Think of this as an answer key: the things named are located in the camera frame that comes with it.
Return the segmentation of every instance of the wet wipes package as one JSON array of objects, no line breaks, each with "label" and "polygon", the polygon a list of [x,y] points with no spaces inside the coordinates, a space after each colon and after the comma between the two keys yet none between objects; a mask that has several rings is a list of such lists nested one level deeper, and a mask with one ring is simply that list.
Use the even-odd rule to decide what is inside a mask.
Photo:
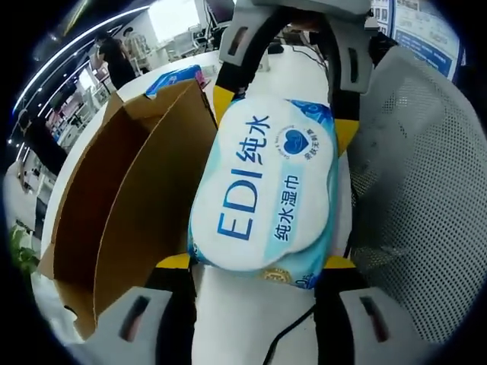
[{"label": "wet wipes package", "polygon": [[329,108],[277,97],[233,102],[189,219],[189,254],[239,275],[313,287],[329,252],[337,143]]}]

